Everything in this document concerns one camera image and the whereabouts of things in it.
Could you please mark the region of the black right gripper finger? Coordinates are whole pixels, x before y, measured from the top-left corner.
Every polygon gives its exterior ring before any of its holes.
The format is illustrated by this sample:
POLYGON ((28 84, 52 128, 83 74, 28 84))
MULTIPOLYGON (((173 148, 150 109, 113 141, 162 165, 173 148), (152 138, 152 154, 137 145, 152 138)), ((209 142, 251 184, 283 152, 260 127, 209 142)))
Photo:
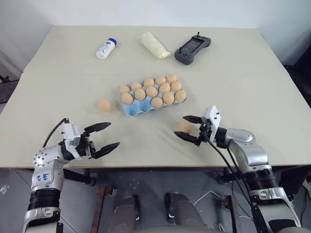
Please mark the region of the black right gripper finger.
POLYGON ((182 132, 182 131, 174 131, 174 134, 177 137, 181 138, 182 140, 193 143, 196 146, 199 146, 201 144, 201 141, 199 140, 199 138, 192 136, 189 133, 182 132))
POLYGON ((199 116, 189 115, 189 116, 184 116, 183 119, 193 124, 203 124, 202 118, 199 116))

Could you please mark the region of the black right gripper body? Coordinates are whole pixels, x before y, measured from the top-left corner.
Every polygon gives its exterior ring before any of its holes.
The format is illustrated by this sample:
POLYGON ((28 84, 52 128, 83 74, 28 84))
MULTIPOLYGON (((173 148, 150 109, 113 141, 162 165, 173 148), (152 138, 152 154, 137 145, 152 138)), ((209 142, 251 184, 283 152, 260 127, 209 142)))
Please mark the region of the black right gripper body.
POLYGON ((208 143, 210 141, 211 136, 211 121, 207 119, 204 123, 201 123, 201 126, 199 127, 199 137, 197 146, 200 146, 202 142, 208 143))

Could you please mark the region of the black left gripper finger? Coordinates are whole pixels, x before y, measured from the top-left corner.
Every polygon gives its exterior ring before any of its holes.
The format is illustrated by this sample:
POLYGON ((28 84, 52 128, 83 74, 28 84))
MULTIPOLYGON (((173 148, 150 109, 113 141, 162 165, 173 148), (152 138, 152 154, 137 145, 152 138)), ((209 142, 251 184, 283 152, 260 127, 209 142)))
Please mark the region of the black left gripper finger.
POLYGON ((102 147, 99 151, 94 152, 93 158, 99 159, 109 153, 111 153, 114 149, 116 149, 120 145, 120 142, 116 142, 113 144, 109 144, 107 146, 102 147))
POLYGON ((91 134, 94 132, 102 131, 110 125, 111 125, 110 122, 101 122, 101 123, 96 123, 94 125, 88 126, 84 130, 86 134, 91 134))

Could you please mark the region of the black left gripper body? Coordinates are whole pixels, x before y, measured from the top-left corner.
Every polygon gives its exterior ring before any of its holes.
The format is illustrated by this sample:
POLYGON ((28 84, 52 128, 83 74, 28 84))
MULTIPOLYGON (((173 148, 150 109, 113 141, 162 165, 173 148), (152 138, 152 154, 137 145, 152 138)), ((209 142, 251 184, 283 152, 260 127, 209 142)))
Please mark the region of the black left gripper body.
POLYGON ((83 132, 81 135, 74 136, 74 158, 82 159, 87 157, 92 159, 95 153, 95 146, 89 139, 90 133, 83 132))

